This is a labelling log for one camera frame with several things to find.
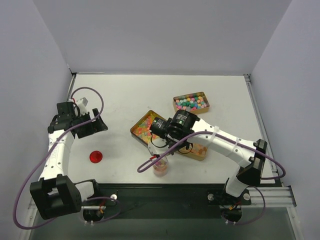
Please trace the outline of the red round jar lid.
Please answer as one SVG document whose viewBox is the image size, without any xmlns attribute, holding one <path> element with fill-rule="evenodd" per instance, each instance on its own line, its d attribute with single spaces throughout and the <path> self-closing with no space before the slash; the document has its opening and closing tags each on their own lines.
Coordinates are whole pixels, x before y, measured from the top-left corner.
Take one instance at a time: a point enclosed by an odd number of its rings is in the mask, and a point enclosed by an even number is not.
<svg viewBox="0 0 320 240">
<path fill-rule="evenodd" d="M 102 159 L 103 159 L 103 154 L 98 150 L 92 151 L 89 155 L 89 160 L 93 164 L 97 164 L 101 162 Z"/>
</svg>

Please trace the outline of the clear glass jar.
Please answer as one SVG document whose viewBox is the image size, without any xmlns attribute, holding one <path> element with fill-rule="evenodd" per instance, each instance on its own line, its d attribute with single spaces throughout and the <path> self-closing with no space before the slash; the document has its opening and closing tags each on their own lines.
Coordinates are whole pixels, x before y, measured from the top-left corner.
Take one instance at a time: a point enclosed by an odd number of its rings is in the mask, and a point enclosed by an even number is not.
<svg viewBox="0 0 320 240">
<path fill-rule="evenodd" d="M 162 177 L 167 174 L 169 168 L 169 161 L 166 157 L 157 161 L 153 166 L 153 173 L 157 177 Z"/>
</svg>

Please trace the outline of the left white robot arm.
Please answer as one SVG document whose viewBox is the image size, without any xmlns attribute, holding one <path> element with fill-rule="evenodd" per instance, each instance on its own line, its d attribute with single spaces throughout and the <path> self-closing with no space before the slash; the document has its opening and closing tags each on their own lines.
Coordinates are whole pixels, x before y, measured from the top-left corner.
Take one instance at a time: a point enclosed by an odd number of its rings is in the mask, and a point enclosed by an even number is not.
<svg viewBox="0 0 320 240">
<path fill-rule="evenodd" d="M 102 199 L 102 193 L 94 179 L 73 183 L 68 177 L 74 140 L 108 130 L 98 115 L 97 108 L 92 110 L 95 119 L 91 119 L 87 104 L 85 97 L 58 103 L 57 115 L 47 128 L 49 156 L 38 181 L 32 182 L 29 187 L 32 199 L 44 220 L 78 213 L 84 201 L 95 206 Z"/>
</svg>

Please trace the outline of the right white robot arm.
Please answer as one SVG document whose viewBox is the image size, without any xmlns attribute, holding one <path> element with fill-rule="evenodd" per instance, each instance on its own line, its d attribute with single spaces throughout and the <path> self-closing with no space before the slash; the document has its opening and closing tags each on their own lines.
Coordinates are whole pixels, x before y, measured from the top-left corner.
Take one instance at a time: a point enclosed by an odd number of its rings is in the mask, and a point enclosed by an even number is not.
<svg viewBox="0 0 320 240">
<path fill-rule="evenodd" d="M 169 155 L 199 144 L 234 161 L 237 169 L 221 192 L 227 204 L 237 201 L 247 187 L 257 187 L 261 183 L 268 146 L 263 139 L 241 139 L 186 110 L 178 110 L 167 120 L 155 117 L 149 130 L 164 140 L 160 147 L 149 144 L 156 155 Z"/>
</svg>

